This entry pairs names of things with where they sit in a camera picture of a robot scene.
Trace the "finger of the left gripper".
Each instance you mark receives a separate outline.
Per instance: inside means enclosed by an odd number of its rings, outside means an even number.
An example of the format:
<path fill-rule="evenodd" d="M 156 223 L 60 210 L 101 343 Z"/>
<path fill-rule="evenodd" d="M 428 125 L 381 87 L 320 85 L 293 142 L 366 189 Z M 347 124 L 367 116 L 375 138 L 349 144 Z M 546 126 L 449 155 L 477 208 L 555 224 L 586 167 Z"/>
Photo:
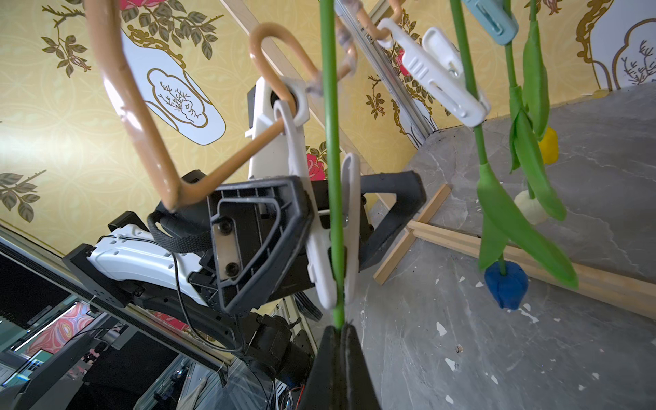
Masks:
<path fill-rule="evenodd" d="M 312 204 L 297 176 L 220 186 L 208 197 L 216 268 L 211 307 L 243 314 L 312 288 Z"/>
<path fill-rule="evenodd" d="M 413 171 L 365 175 L 360 181 L 362 194 L 389 193 L 396 196 L 396 202 L 387 215 L 360 245 L 360 270 L 364 270 L 380 263 L 400 232 L 423 207 L 426 194 L 421 177 Z"/>

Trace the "pink artificial tulip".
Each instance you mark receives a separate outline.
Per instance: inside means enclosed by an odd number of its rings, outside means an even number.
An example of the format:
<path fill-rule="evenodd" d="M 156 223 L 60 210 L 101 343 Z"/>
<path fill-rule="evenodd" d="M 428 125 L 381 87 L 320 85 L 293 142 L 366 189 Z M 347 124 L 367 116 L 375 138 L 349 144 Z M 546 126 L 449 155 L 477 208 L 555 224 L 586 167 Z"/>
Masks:
<path fill-rule="evenodd" d="M 332 310 L 335 327 L 340 331 L 345 323 L 342 186 L 340 179 L 340 147 L 338 124 L 338 74 L 334 3 L 321 0 L 320 28 L 325 130 L 328 164 L 328 191 L 331 234 L 331 266 L 336 282 L 338 301 Z"/>

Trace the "blue artificial tulip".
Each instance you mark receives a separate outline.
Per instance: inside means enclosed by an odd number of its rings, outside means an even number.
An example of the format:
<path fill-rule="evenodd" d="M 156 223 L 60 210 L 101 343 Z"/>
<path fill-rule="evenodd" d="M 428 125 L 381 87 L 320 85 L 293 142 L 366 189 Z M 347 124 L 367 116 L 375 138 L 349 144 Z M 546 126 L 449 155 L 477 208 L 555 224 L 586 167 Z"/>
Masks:
<path fill-rule="evenodd" d="M 518 309 L 528 290 L 523 268 L 505 261 L 509 243 L 517 244 L 562 285 L 576 289 L 577 273 L 570 259 L 532 225 L 497 179 L 487 157 L 482 124 L 473 127 L 479 162 L 478 199 L 483 211 L 483 236 L 478 266 L 490 294 L 502 309 Z"/>

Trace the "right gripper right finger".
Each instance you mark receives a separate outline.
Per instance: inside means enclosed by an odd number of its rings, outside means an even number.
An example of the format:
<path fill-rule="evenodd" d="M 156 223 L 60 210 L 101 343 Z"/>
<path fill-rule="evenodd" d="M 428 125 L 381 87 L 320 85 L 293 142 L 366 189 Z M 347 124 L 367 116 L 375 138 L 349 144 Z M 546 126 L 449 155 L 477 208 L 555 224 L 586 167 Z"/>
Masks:
<path fill-rule="evenodd" d="M 380 409 L 357 331 L 345 324 L 340 336 L 341 409 Z"/>

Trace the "yellow artificial tulip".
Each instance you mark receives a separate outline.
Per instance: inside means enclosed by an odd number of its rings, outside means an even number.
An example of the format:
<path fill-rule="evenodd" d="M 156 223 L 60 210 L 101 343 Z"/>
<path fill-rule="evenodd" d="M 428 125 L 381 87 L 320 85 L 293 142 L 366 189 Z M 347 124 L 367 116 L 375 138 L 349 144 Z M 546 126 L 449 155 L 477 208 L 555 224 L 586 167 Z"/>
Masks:
<path fill-rule="evenodd" d="M 557 132 L 548 126 L 551 106 L 548 94 L 548 74 L 543 62 L 537 21 L 537 5 L 538 1 L 529 1 L 530 25 L 523 51 L 523 94 L 543 163 L 551 165 L 558 161 L 559 146 Z"/>

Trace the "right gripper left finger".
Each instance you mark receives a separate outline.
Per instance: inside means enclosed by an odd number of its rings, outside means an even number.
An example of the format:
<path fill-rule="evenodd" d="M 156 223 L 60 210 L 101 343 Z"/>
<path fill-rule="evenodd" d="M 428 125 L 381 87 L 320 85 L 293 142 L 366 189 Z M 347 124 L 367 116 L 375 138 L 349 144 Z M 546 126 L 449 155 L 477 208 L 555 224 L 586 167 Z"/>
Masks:
<path fill-rule="evenodd" d="M 342 409 L 343 372 L 340 332 L 328 326 L 307 379 L 298 409 Z"/>

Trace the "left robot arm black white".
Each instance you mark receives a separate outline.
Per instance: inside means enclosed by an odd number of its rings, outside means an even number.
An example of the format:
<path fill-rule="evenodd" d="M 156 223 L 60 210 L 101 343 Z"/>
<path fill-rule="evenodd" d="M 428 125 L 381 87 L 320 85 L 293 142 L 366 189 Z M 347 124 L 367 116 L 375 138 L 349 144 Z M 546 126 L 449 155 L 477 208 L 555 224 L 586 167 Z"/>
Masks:
<path fill-rule="evenodd" d="M 126 212 L 97 244 L 80 244 L 63 261 L 95 297 L 181 320 L 248 366 L 290 387 L 302 384 L 314 356 L 279 316 L 262 305 L 312 287 L 306 246 L 312 223 L 329 225 L 328 184 L 302 192 L 299 177 L 220 187 L 147 220 Z"/>

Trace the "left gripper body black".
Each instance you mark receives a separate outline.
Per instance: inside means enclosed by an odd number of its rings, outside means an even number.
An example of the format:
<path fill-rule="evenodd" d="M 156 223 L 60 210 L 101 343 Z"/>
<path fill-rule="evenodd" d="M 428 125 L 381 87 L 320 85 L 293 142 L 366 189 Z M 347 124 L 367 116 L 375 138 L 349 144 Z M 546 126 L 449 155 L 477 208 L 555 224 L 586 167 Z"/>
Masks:
<path fill-rule="evenodd" d="M 209 272 L 208 278 L 193 278 L 191 285 L 199 291 L 206 304 L 208 304 L 207 297 L 216 289 L 216 268 L 208 210 L 209 196 L 199 203 L 183 207 L 176 212 L 169 212 L 163 205 L 158 205 L 147 219 L 148 228 L 157 244 L 177 254 L 195 253 L 201 256 L 201 265 Z"/>

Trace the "white artificial tulip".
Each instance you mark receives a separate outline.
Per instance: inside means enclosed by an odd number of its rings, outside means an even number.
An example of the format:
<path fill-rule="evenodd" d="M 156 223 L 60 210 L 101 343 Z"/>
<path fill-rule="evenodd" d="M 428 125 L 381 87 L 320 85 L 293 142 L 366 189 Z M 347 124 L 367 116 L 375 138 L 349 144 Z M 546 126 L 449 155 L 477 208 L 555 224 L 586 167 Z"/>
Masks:
<path fill-rule="evenodd" d="M 532 225 L 541 224 L 549 218 L 558 221 L 565 220 L 567 210 L 551 185 L 538 141 L 532 131 L 531 121 L 524 103 L 524 84 L 520 85 L 517 81 L 513 44 L 505 45 L 504 49 L 512 120 L 509 135 L 511 170 L 522 169 L 527 184 L 527 189 L 517 194 L 514 203 Z"/>

